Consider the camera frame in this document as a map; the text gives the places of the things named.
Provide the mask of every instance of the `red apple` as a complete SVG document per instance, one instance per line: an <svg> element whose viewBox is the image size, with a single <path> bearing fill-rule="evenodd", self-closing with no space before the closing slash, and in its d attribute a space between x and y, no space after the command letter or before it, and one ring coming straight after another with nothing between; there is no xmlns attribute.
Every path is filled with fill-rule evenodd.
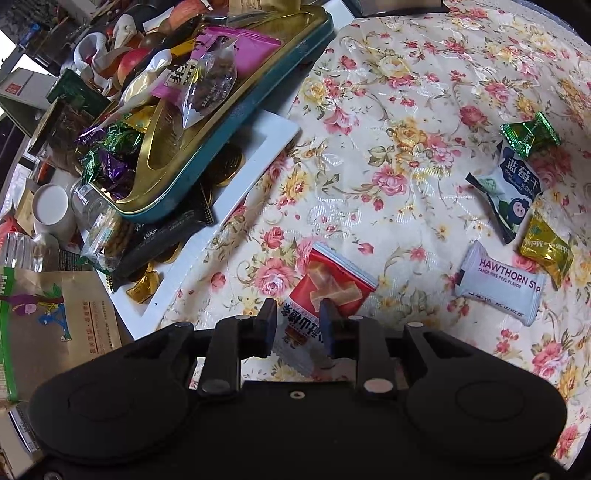
<svg viewBox="0 0 591 480"><path fill-rule="evenodd" d="M119 63L119 68L117 69L117 78L121 85L125 83L125 78L129 75L129 72L131 72L131 70L133 70L148 53L150 53L150 50L147 48L136 48L123 55L123 58Z"/></svg>
<svg viewBox="0 0 591 480"><path fill-rule="evenodd" d="M168 21L170 27L176 30L187 20L191 20L200 14L207 13L207 7L201 0L183 0L170 13Z"/></svg>

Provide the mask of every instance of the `blueberry snack package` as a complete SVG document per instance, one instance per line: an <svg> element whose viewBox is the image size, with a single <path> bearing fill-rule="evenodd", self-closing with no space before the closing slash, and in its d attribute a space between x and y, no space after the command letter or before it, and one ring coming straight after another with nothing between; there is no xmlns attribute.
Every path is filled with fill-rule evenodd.
<svg viewBox="0 0 591 480"><path fill-rule="evenodd" d="M491 204L503 241L508 244L515 239L525 214L535 197L541 193L540 179L506 141L499 150L498 166L488 175L474 176L466 181L474 185Z"/></svg>

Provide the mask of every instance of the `screw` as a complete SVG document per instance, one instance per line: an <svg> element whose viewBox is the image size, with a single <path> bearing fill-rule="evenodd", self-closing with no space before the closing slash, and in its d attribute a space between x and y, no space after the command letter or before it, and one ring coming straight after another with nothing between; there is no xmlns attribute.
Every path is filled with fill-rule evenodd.
<svg viewBox="0 0 591 480"><path fill-rule="evenodd" d="M388 393L394 388L393 383L385 378L371 378L363 384L369 393Z"/></svg>
<svg viewBox="0 0 591 480"><path fill-rule="evenodd" d="M226 395L230 393L230 384L221 378L206 380L201 389L208 395Z"/></svg>

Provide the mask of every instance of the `white box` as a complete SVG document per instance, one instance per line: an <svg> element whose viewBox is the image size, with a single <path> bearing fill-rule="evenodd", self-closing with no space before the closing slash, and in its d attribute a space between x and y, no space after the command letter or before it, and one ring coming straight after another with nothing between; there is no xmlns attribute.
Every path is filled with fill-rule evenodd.
<svg viewBox="0 0 591 480"><path fill-rule="evenodd" d="M45 111L50 107L46 96L56 80L52 75L19 68L0 84L0 96Z"/></svg>
<svg viewBox="0 0 591 480"><path fill-rule="evenodd" d="M212 212L217 223L193 235L172 264L157 265L156 270L163 280L150 300L143 304L131 300L125 291L133 286L132 283L120 287L110 295L135 340L156 330L183 280L198 262L209 242L299 130L296 123L263 110L253 115L232 137L231 141L242 148L246 160L230 185L219 191L215 198ZM105 276L99 273L99 277L106 285Z"/></svg>

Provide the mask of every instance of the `black snack package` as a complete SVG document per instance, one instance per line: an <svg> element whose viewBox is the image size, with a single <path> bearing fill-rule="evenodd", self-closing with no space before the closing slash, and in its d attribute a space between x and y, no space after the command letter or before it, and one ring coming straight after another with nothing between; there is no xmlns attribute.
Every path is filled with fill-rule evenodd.
<svg viewBox="0 0 591 480"><path fill-rule="evenodd" d="M113 291L127 283L129 276L143 265L173 245L186 242L204 226L214 223L203 186L199 183L164 220L136 228L132 246L127 249L111 274Z"/></svg>

